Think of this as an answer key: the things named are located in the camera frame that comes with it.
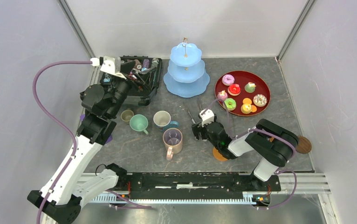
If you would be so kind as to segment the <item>pink mousse cake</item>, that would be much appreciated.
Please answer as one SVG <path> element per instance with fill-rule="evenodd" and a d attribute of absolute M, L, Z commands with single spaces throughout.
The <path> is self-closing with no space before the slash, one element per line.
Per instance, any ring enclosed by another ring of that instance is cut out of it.
<path fill-rule="evenodd" d="M 216 98 L 218 101 L 224 102 L 228 98 L 228 94 L 226 93 L 225 90 L 222 90 L 217 94 Z"/>

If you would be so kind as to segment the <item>red frosted donut cake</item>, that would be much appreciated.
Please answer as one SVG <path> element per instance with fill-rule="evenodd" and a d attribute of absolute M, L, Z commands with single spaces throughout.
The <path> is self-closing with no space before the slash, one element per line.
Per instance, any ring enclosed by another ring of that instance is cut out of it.
<path fill-rule="evenodd" d="M 241 88 L 239 84 L 232 84 L 227 89 L 231 96 L 238 96 L 241 93 Z"/>

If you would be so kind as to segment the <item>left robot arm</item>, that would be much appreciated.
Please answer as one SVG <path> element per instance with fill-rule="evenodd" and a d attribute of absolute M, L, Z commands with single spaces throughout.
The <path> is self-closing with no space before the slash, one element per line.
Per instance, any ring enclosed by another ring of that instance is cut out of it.
<path fill-rule="evenodd" d="M 117 84 L 112 93 L 102 85 L 94 84 L 84 91 L 84 99 L 90 99 L 92 107 L 73 134 L 69 131 L 72 146 L 59 168 L 40 189 L 29 193 L 27 199 L 38 208 L 36 223 L 44 216 L 58 224 L 71 224 L 81 209 L 101 193 L 114 188 L 122 190 L 127 185 L 125 172 L 118 165 L 108 165 L 100 174 L 78 186 L 91 159 L 101 150 L 112 134 L 117 111 L 134 86 L 123 74 L 116 74 Z"/>

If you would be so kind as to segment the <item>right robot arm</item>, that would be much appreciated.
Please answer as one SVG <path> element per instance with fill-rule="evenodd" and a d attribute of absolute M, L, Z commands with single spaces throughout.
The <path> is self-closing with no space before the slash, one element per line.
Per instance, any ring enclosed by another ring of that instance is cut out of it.
<path fill-rule="evenodd" d="M 192 132 L 196 139 L 207 140 L 214 146 L 216 158 L 236 159 L 250 151 L 261 155 L 250 177 L 250 185 L 255 190 L 268 186 L 270 177 L 289 162 L 299 144 L 297 135 L 267 119 L 259 120 L 247 132 L 232 138 L 217 121 L 193 124 Z"/>

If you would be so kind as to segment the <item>light orange wooden coaster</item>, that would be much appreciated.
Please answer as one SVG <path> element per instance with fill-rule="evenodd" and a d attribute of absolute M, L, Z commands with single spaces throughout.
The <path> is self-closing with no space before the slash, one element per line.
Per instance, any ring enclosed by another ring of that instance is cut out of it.
<path fill-rule="evenodd" d="M 218 161 L 227 161 L 228 160 L 215 147 L 213 148 L 212 153 L 213 153 L 213 156 L 215 157 L 215 159 L 217 159 Z"/>

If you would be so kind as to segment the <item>small olive green cup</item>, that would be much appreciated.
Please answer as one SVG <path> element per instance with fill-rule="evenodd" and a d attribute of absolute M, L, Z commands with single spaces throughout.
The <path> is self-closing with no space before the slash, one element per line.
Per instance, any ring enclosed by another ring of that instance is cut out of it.
<path fill-rule="evenodd" d="M 122 111 L 120 118 L 125 124 L 128 125 L 133 116 L 134 116 L 134 112 L 131 109 L 126 109 Z"/>

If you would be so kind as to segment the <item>black poker chip case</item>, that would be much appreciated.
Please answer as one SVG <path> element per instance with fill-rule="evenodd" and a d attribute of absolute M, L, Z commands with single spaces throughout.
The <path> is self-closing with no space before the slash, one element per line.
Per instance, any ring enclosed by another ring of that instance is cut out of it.
<path fill-rule="evenodd" d="M 149 104 L 151 99 L 157 94 L 159 88 L 163 62 L 160 58 L 151 58 L 147 56 L 122 56 L 121 72 L 128 77 L 129 74 L 140 75 L 149 85 Z M 103 72 L 99 73 L 99 83 L 103 86 Z M 113 94 L 107 91 L 103 86 L 105 96 L 102 99 L 104 105 L 113 105 L 117 102 Z"/>

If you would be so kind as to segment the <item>yellow mousse cake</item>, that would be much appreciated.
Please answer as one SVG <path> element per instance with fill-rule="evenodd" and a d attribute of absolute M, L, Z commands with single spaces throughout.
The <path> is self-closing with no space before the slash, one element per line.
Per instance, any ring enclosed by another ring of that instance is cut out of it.
<path fill-rule="evenodd" d="M 240 107 L 240 110 L 243 114 L 250 114 L 252 112 L 252 105 L 251 104 L 243 104 Z"/>

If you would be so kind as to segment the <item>round orange waffle cookie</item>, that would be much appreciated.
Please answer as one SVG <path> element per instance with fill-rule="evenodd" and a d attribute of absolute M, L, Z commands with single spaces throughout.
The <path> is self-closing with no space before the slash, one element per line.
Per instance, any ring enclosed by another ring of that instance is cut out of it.
<path fill-rule="evenodd" d="M 252 100 L 250 98 L 244 98 L 242 103 L 251 105 L 252 104 Z"/>

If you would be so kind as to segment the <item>round red serving tray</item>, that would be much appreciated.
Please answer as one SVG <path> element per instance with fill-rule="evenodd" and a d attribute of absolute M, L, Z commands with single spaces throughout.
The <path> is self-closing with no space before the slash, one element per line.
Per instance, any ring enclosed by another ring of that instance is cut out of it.
<path fill-rule="evenodd" d="M 227 92 L 228 86 L 224 85 L 222 82 L 223 76 L 227 75 L 227 74 L 232 75 L 234 77 L 234 83 L 238 84 L 240 86 L 241 92 L 239 95 L 233 96 Z M 268 105 L 270 103 L 270 99 L 271 99 L 270 89 L 269 89 L 268 85 L 256 74 L 253 74 L 248 71 L 238 70 L 238 71 L 228 72 L 224 75 L 221 76 L 218 79 L 218 81 L 216 82 L 214 92 L 215 92 L 215 95 L 217 96 L 219 92 L 225 90 L 226 93 L 228 94 L 228 97 L 235 100 L 237 106 L 234 110 L 230 111 L 230 113 L 232 115 L 237 115 L 237 116 L 241 116 L 241 117 L 255 116 L 255 115 L 263 112 L 268 107 Z M 245 90 L 245 86 L 249 82 L 255 84 L 255 90 L 252 93 L 249 93 Z M 254 103 L 255 97 L 258 95 L 263 95 L 266 98 L 266 103 L 264 105 L 261 105 L 261 103 L 257 103 L 257 104 Z M 243 100 L 245 98 L 250 99 L 252 101 L 251 105 L 253 105 L 255 107 L 255 110 L 248 114 L 244 114 L 241 111 L 241 107 L 243 105 Z"/>

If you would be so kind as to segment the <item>purple sprinkled donut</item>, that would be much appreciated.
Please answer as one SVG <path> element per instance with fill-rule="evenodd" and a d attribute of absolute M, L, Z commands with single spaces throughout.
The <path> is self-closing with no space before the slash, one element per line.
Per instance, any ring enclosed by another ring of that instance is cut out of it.
<path fill-rule="evenodd" d="M 225 74 L 223 77 L 222 77 L 222 83 L 226 86 L 230 86 L 230 85 L 233 85 L 234 82 L 235 82 L 235 78 L 233 75 L 231 74 Z"/>

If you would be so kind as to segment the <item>white chocolate drizzled donut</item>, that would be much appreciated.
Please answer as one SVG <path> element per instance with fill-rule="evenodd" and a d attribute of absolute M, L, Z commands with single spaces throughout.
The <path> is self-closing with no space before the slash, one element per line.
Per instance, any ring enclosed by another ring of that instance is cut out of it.
<path fill-rule="evenodd" d="M 253 97 L 253 104 L 257 107 L 264 107 L 268 103 L 268 99 L 263 94 L 257 94 Z"/>

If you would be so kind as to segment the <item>blue three-tier cake stand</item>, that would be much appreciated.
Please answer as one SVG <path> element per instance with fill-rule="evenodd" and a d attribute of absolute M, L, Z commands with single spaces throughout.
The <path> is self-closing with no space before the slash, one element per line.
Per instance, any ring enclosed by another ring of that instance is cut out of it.
<path fill-rule="evenodd" d="M 202 51 L 196 44 L 183 41 L 171 49 L 167 73 L 163 77 L 167 90 L 182 98 L 204 93 L 210 82 Z"/>

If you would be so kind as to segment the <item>dark brown wooden coaster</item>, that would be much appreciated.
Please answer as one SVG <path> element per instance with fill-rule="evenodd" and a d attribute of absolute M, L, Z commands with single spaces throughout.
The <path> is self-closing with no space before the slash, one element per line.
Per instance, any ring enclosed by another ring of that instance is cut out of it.
<path fill-rule="evenodd" d="M 296 151 L 301 154 L 308 154 L 312 150 L 312 144 L 309 139 L 304 136 L 298 136 L 299 142 Z"/>

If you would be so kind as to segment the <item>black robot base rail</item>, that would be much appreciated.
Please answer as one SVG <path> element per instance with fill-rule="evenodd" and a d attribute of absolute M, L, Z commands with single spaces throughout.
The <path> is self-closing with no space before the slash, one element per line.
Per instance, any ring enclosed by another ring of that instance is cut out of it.
<path fill-rule="evenodd" d="M 330 194 L 324 174 L 291 172 L 261 183 L 249 172 L 134 172 L 91 203 L 124 204 L 250 204 L 266 206 L 273 195 Z"/>

